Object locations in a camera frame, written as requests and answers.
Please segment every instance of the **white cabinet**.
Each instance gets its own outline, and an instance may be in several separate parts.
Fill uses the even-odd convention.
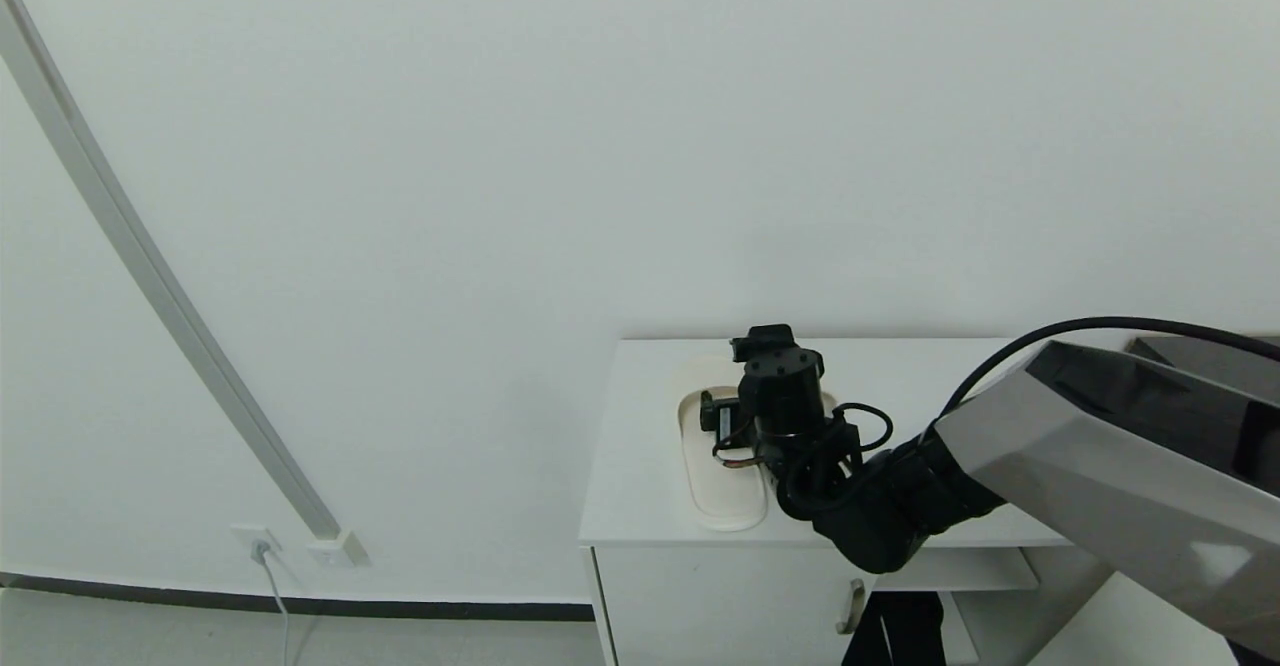
[[[1005,343],[801,342],[823,353],[827,393],[890,412],[897,429],[888,447],[918,434],[951,389]],[[929,539],[902,571],[879,578],[845,561],[772,497],[763,521],[750,529],[722,533],[699,524],[677,410],[690,391],[736,386],[686,383],[689,362],[727,352],[726,341],[627,341],[616,352],[580,530],[605,658],[616,666],[833,666],[849,644],[837,624],[849,617],[859,579],[868,590],[943,593],[948,663],[1010,662],[979,658],[964,594],[1020,593],[1015,601],[1025,598],[1037,613],[1050,613],[1036,602],[1041,579],[1021,548],[1069,546],[1011,506]]]

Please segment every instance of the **white wall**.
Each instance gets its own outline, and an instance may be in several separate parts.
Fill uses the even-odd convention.
[[[4,83],[6,570],[585,601],[613,341],[1280,327],[1280,0],[27,0],[375,566],[307,565]]]

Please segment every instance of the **shelf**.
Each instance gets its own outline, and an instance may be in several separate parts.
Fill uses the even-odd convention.
[[[877,590],[1032,590],[1039,579],[1019,548],[931,548],[895,574],[884,574]]]

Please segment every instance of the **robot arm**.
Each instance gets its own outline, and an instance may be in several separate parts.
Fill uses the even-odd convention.
[[[780,506],[859,567],[901,569],[929,535],[1009,502],[1280,660],[1276,405],[1137,356],[1048,342],[965,398],[977,373],[923,434],[864,464],[858,428],[815,400],[822,357],[788,328],[753,329],[735,357],[746,364],[741,415]]]

